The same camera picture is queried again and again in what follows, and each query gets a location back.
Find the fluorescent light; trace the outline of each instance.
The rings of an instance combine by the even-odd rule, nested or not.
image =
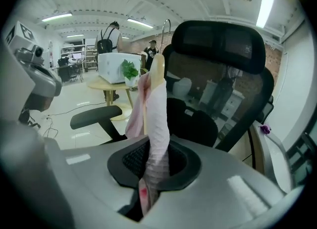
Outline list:
[[[148,25],[148,24],[145,24],[145,23],[143,23],[143,22],[139,22],[139,21],[136,21],[136,20],[132,20],[132,19],[128,19],[128,21],[130,21],[130,22],[134,22],[134,23],[137,23],[137,24],[140,24],[140,25],[143,25],[143,26],[146,26],[146,27],[148,27],[148,28],[150,28],[150,29],[152,29],[153,27],[152,26],[150,26],[150,25]]]
[[[51,20],[55,20],[55,19],[58,19],[58,18],[68,17],[68,16],[72,16],[72,13],[65,13],[65,14],[52,16],[50,18],[43,19],[42,21],[51,21]]]
[[[273,3],[274,0],[262,0],[257,21],[257,27],[264,28],[266,21],[269,17],[269,13],[271,13]]]
[[[71,36],[67,36],[67,37],[81,37],[83,36],[84,34],[79,34],[79,35],[71,35]]]

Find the black backpack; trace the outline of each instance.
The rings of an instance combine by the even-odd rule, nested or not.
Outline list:
[[[98,54],[112,52],[113,49],[117,48],[117,46],[116,47],[112,47],[112,41],[109,39],[109,37],[110,37],[111,33],[113,32],[113,30],[114,30],[114,28],[110,31],[109,36],[108,36],[107,39],[104,39],[103,31],[102,30],[100,31],[101,40],[99,40],[97,42],[97,52],[98,52]]]

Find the office chair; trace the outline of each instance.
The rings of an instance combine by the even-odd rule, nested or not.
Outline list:
[[[229,151],[267,104],[274,80],[265,65],[262,37],[254,29],[220,22],[187,21],[175,30],[163,53],[167,89],[167,122],[171,135]],[[209,102],[230,67],[232,92],[214,117]],[[191,80],[187,94],[177,97],[173,88],[182,78]],[[72,129],[99,123],[112,138],[126,139],[110,118],[122,112],[116,106],[73,116]]]

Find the white box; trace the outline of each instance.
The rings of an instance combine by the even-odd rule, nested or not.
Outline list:
[[[103,53],[98,55],[99,76],[109,83],[124,82],[121,64],[124,60],[134,63],[135,69],[140,73],[141,56],[127,53]]]

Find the chair armrest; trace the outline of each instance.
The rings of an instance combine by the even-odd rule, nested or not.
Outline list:
[[[121,114],[122,110],[115,105],[87,110],[74,115],[70,120],[70,127],[75,130],[91,124],[100,123],[104,120],[109,120]]]

